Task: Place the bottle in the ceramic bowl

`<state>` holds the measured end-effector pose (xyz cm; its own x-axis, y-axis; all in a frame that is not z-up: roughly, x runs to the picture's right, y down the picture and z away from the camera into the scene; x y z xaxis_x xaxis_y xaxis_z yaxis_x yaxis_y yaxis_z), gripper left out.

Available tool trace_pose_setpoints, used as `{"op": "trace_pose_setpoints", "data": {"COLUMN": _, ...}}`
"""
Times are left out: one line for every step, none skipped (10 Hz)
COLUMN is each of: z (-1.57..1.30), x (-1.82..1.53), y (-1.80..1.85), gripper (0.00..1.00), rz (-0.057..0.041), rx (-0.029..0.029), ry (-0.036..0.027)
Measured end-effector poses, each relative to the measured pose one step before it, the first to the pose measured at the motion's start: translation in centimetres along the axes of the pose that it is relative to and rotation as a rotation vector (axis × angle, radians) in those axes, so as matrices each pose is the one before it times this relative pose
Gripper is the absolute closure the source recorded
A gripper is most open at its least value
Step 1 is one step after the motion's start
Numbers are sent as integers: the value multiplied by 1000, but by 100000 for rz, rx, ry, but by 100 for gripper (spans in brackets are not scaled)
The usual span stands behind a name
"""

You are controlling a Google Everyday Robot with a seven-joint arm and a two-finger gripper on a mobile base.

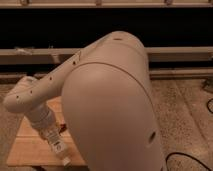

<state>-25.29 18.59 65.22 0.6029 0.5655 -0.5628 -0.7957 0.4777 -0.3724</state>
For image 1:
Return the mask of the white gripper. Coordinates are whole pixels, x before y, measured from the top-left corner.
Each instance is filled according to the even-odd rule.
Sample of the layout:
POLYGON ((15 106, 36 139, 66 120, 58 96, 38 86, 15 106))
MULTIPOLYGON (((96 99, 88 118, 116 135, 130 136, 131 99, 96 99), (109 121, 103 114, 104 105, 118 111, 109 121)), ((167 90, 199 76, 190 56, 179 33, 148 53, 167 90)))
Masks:
POLYGON ((62 160, 64 166, 71 164, 71 160, 67 157, 67 145, 63 141, 62 137, 59 134, 59 131, 56 127, 46 129, 43 132, 44 138, 47 140, 48 144, 51 147, 51 150, 55 155, 62 160))

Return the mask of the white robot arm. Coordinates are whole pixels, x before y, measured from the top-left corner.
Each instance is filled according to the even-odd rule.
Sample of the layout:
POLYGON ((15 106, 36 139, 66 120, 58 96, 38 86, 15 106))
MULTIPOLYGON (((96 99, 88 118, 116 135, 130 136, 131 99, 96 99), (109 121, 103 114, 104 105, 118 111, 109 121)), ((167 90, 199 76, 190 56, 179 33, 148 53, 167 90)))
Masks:
POLYGON ((105 35, 42 79, 21 79, 3 104, 25 113, 57 96, 90 171, 167 171, 148 56, 136 36, 105 35))

